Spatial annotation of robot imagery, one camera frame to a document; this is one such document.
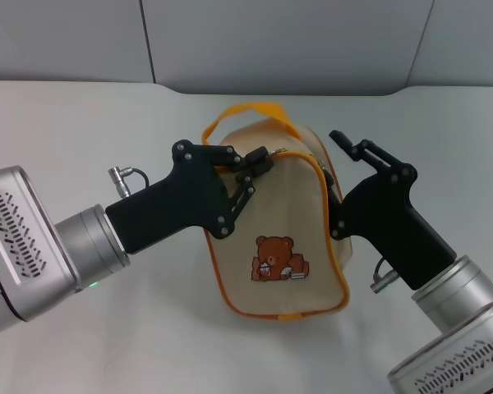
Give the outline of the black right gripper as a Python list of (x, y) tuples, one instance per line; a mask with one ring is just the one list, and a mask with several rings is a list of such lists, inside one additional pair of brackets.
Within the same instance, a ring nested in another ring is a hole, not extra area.
[(340, 200), (334, 176), (320, 162), (331, 236), (337, 241), (350, 236), (366, 239), (413, 290), (451, 266), (455, 251), (410, 202), (417, 170), (371, 140), (354, 144), (342, 131), (331, 131), (329, 137), (354, 162), (363, 161), (376, 170)]

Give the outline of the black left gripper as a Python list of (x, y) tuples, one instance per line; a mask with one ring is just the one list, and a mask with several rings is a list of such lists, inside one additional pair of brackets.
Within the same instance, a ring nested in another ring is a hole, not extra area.
[(268, 155), (265, 146), (241, 156), (232, 145), (180, 140), (172, 147), (173, 168), (167, 177), (109, 205), (105, 213), (128, 254), (188, 227), (202, 227), (224, 239), (255, 194), (254, 180), (272, 169)]

